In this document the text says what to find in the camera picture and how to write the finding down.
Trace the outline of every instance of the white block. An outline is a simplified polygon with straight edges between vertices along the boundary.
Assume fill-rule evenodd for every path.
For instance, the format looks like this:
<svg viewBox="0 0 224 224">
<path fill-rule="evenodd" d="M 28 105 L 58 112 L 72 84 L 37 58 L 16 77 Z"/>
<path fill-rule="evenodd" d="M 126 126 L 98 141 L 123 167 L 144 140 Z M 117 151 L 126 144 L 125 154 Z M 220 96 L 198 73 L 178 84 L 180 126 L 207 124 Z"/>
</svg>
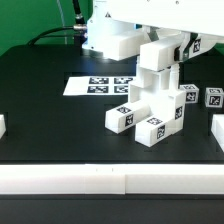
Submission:
<svg viewBox="0 0 224 224">
<path fill-rule="evenodd" d="M 214 114 L 212 119 L 212 133 L 224 151 L 224 115 Z"/>
<path fill-rule="evenodd" d="M 197 103 L 199 88 L 194 84 L 180 85 L 180 89 L 186 91 L 186 103 Z"/>
<path fill-rule="evenodd" d="M 159 71 L 175 64 L 174 52 L 181 43 L 182 38 L 168 37 L 142 45 L 140 48 L 140 66 Z"/>
<path fill-rule="evenodd" d="M 106 112 L 105 127 L 120 133 L 150 114 L 149 104 L 144 101 L 126 103 Z"/>
<path fill-rule="evenodd" d="M 128 101 L 135 102 L 140 99 L 149 100 L 148 95 L 153 96 L 159 91 L 166 90 L 169 88 L 169 79 L 169 69 L 164 69 L 159 72 L 155 72 L 152 70 L 144 72 L 143 69 L 141 75 L 137 74 L 135 81 L 129 82 Z"/>
<path fill-rule="evenodd" d="M 206 107 L 222 108 L 224 92 L 222 88 L 206 88 Z"/>
<path fill-rule="evenodd" d="M 153 115 L 136 125 L 135 141 L 151 147 L 173 134 L 173 127 L 174 119 Z"/>
<path fill-rule="evenodd" d="M 3 136 L 5 131 L 6 131 L 5 119 L 3 115 L 0 115 L 0 138 Z"/>
<path fill-rule="evenodd" d="M 140 46 L 149 41 L 149 37 L 145 39 L 142 29 L 110 36 L 107 38 L 104 46 L 104 57 L 122 60 L 138 55 L 140 53 Z"/>
<path fill-rule="evenodd" d="M 85 194 L 125 194 L 125 174 L 113 165 L 86 165 Z"/>
<path fill-rule="evenodd" d="M 136 85 L 141 88 L 148 87 L 152 84 L 154 72 L 136 65 Z"/>
</svg>

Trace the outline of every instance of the black table surface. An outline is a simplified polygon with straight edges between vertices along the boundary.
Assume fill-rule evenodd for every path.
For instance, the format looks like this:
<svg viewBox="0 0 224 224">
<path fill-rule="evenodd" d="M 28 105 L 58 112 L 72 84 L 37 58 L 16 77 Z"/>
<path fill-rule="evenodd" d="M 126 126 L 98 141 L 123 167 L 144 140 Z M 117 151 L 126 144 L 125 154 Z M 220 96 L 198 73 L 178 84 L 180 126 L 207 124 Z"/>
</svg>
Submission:
<svg viewBox="0 0 224 224">
<path fill-rule="evenodd" d="M 72 46 L 17 46 L 0 58 L 0 113 L 7 132 L 0 164 L 8 163 L 223 163 L 210 132 L 205 87 L 224 88 L 224 57 L 212 53 L 181 66 L 181 83 L 200 88 L 198 104 L 186 105 L 184 129 L 148 148 L 135 142 L 135 127 L 107 130 L 106 110 L 127 96 L 63 96 L 69 77 L 134 75 L 136 58 L 115 62 L 80 56 Z"/>
<path fill-rule="evenodd" d="M 224 88 L 224 57 L 211 51 L 181 64 L 180 82 L 200 88 L 186 105 L 184 129 L 148 148 L 135 127 L 116 135 L 105 111 L 127 96 L 63 96 L 69 77 L 134 75 L 136 58 L 115 62 L 80 56 L 74 46 L 16 46 L 0 57 L 0 114 L 7 132 L 0 164 L 223 164 L 210 132 L 206 87 Z M 223 223 L 223 196 L 0 196 L 4 223 Z"/>
</svg>

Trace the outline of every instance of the printed marker sheet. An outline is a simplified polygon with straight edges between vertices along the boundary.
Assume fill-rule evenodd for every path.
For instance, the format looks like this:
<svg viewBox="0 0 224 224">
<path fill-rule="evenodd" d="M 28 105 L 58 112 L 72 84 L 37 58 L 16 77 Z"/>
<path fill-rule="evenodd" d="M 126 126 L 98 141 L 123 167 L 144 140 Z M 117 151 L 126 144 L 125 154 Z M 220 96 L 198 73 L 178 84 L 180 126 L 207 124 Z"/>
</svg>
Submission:
<svg viewBox="0 0 224 224">
<path fill-rule="evenodd" d="M 135 77 L 130 76 L 70 77 L 63 95 L 126 95 L 128 94 L 128 83 L 133 80 Z"/>
</svg>

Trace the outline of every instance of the cable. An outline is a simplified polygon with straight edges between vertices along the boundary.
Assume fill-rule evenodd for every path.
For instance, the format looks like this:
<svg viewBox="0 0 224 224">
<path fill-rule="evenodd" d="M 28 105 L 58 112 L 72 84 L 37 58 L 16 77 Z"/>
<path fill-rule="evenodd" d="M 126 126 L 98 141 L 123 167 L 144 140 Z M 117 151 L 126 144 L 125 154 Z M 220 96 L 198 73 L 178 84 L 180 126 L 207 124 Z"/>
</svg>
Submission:
<svg viewBox="0 0 224 224">
<path fill-rule="evenodd" d="M 58 9 L 59 9 L 59 12 L 60 12 L 60 15 L 61 15 L 62 26 L 65 27 L 65 17 L 64 17 L 64 13 L 63 13 L 63 10 L 62 10 L 62 7 L 61 7 L 60 0 L 57 0 L 57 4 L 58 4 Z M 68 44 L 67 37 L 65 37 L 65 44 Z"/>
<path fill-rule="evenodd" d="M 85 24 L 85 20 L 84 17 L 81 13 L 81 9 L 79 6 L 79 1 L 78 0 L 72 0 L 73 2 L 73 7 L 74 7 L 74 11 L 75 11 L 75 20 L 76 20 L 76 24 Z"/>
<path fill-rule="evenodd" d="M 37 37 L 35 37 L 32 40 L 30 40 L 27 43 L 27 45 L 30 45 L 30 46 L 34 45 L 40 38 L 43 38 L 47 34 L 59 32 L 59 31 L 65 31 L 65 30 L 74 30 L 74 28 L 72 26 L 67 26 L 67 27 L 59 27 L 59 28 L 55 28 L 55 29 L 51 29 L 51 30 L 45 31 L 45 32 L 41 33 L 40 35 L 38 35 Z"/>
</svg>

